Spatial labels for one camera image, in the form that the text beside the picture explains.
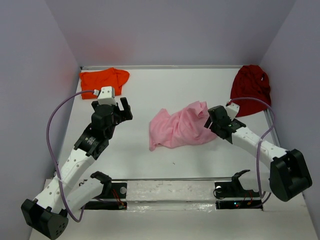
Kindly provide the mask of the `orange t shirt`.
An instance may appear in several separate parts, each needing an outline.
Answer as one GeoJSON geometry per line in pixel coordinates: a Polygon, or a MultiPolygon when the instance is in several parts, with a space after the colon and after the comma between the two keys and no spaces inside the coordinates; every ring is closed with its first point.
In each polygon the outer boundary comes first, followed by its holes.
{"type": "Polygon", "coordinates": [[[101,90],[102,87],[113,87],[115,96],[122,95],[122,88],[129,80],[130,73],[114,67],[94,72],[81,72],[79,78],[82,91],[101,90]]]}

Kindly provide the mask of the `pink t shirt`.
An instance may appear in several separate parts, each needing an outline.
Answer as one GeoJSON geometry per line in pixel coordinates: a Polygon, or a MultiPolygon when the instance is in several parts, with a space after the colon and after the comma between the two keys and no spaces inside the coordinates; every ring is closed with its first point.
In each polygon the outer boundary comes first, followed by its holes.
{"type": "Polygon", "coordinates": [[[149,123],[149,150],[197,146],[215,140],[217,135],[205,128],[208,118],[205,101],[195,101],[173,114],[162,108],[149,123]]]}

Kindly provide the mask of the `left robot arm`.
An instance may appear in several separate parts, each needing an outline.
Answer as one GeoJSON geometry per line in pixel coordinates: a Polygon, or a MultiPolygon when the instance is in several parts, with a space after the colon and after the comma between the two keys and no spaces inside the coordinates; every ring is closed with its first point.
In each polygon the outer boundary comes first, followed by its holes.
{"type": "Polygon", "coordinates": [[[116,126],[133,119],[127,99],[122,97],[120,102],[123,109],[114,99],[92,102],[91,122],[74,144],[66,162],[56,167],[56,176],[41,193],[22,203],[27,225],[50,240],[56,240],[65,231],[73,211],[83,210],[92,199],[116,197],[111,177],[100,171],[92,173],[77,189],[74,187],[108,147],[116,126]]]}

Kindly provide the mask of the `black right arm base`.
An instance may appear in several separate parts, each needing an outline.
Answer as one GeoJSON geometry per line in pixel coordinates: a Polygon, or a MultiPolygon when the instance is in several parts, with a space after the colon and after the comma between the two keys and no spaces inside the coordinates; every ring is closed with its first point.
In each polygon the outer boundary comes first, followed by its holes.
{"type": "Polygon", "coordinates": [[[263,209],[259,193],[253,189],[245,190],[240,183],[240,177],[249,172],[248,169],[242,170],[236,172],[230,181],[214,183],[212,193],[217,210],[263,209]]]}

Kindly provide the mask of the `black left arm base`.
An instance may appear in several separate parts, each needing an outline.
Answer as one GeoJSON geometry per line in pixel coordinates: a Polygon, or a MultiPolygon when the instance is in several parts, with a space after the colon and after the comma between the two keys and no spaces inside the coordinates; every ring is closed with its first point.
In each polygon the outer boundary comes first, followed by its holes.
{"type": "Polygon", "coordinates": [[[112,182],[112,178],[100,171],[90,175],[90,179],[97,180],[102,185],[101,193],[84,205],[85,210],[127,210],[127,183],[112,182]]]}

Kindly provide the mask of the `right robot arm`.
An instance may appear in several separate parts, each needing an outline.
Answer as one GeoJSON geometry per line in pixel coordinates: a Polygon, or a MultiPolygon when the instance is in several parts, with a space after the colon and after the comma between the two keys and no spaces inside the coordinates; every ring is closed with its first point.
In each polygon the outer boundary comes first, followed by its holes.
{"type": "Polygon", "coordinates": [[[279,200],[288,202],[313,184],[303,154],[297,150],[278,147],[251,131],[243,122],[236,119],[239,105],[218,105],[208,109],[209,117],[205,128],[219,138],[228,141],[256,158],[268,172],[260,173],[249,169],[235,173],[221,191],[230,190],[235,196],[247,191],[267,192],[279,200]]]}

